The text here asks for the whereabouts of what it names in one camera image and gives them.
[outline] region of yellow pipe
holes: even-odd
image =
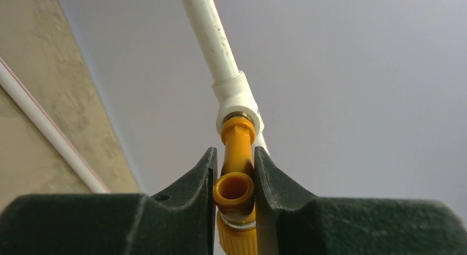
[[[221,139],[224,164],[214,184],[220,244],[229,255],[257,254],[251,154],[254,125],[241,116],[230,118],[224,123]]]

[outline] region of yellow valve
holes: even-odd
[[[229,255],[257,254],[254,211],[253,124],[237,116],[222,128],[225,144],[221,177],[214,184],[214,202],[219,208],[217,225],[221,247]]]

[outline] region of hole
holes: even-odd
[[[239,199],[247,191],[248,183],[242,177],[228,177],[219,184],[219,194],[228,200]]]
[[[155,198],[156,198],[156,201],[163,202],[163,201],[167,201],[170,198],[170,196],[168,196],[167,194],[158,194],[156,195]]]

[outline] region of white pipe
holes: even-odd
[[[182,0],[198,44],[214,79],[213,91],[219,102],[216,128],[219,134],[227,115],[232,112],[248,114],[256,132],[256,146],[266,147],[264,123],[254,100],[247,78],[237,68],[214,0]]]
[[[238,75],[238,68],[213,0],[182,0],[215,82]]]
[[[26,87],[0,57],[0,85],[94,193],[108,193],[99,176],[78,153]]]
[[[258,136],[256,136],[256,139],[254,140],[254,143],[252,145],[252,149],[253,149],[253,156],[254,156],[254,149],[256,147],[263,147],[264,150],[266,150],[266,153],[269,154],[269,149],[268,147],[266,146],[266,141],[264,140],[264,136],[263,136],[263,133],[259,134]]]

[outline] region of pipe fitting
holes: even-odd
[[[251,118],[255,136],[262,133],[264,123],[243,71],[239,71],[237,76],[228,80],[215,82],[212,87],[219,102],[219,112],[216,120],[216,128],[219,134],[222,132],[225,118],[235,112],[246,113]]]
[[[214,202],[219,208],[220,244],[227,254],[257,254],[251,152],[255,129],[248,114],[243,112],[232,111],[224,118],[226,121],[220,131],[225,144],[224,164],[213,191]]]

